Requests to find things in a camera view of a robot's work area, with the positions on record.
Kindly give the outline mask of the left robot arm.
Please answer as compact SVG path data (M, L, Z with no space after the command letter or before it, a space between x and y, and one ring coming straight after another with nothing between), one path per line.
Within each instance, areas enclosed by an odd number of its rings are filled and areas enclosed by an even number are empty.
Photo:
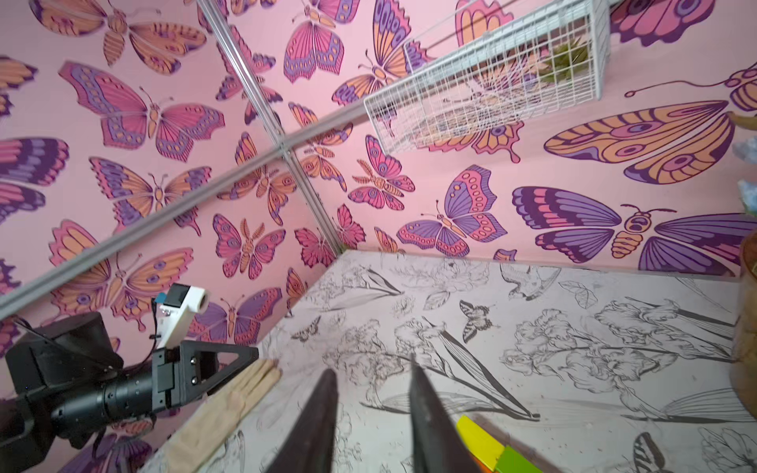
M1 469L42 463L57 438L82 449L112 424L181 408L258 357L254 347L183 341L127 367L99 313L32 329L5 356L17 395L1 403Z

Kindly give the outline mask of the orange small block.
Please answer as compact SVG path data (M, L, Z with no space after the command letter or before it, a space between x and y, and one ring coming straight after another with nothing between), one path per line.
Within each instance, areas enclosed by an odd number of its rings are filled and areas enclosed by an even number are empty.
M479 471L480 471L481 473L493 473L493 471L492 471L491 469L489 469L489 468L488 468L488 467L487 467L487 466L486 466L486 465L485 465L484 463L482 463L482 462L481 462L480 460L478 460L477 458L473 458L473 460L474 460L474 463L475 463L475 464L477 465L477 467L479 468Z

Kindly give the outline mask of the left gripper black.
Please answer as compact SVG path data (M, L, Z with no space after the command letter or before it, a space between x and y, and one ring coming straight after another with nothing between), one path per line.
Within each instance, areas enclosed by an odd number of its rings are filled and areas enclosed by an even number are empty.
M259 358L258 348L183 341L152 356L152 407L166 411L214 394Z

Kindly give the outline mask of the yellow block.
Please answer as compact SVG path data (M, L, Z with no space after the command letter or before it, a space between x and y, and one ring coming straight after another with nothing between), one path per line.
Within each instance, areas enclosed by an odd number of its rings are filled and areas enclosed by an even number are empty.
M494 465L505 448L504 445L467 416L461 416L457 421L457 433L472 457L494 472Z

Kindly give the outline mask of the green rectangular block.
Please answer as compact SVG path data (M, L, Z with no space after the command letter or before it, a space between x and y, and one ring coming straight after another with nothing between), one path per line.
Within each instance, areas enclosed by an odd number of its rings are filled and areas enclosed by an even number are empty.
M494 472L541 473L541 470L512 447L505 447L494 465Z

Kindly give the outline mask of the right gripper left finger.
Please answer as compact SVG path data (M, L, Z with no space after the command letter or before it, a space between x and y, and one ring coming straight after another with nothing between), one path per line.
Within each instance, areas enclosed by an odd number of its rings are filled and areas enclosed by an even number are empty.
M334 370L326 369L266 472L329 473L333 463L337 410L337 376Z

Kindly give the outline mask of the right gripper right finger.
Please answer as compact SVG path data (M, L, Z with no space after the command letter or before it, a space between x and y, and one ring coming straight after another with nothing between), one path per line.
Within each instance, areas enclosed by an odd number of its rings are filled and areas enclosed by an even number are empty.
M414 472L474 473L480 468L423 369L411 360L409 386Z

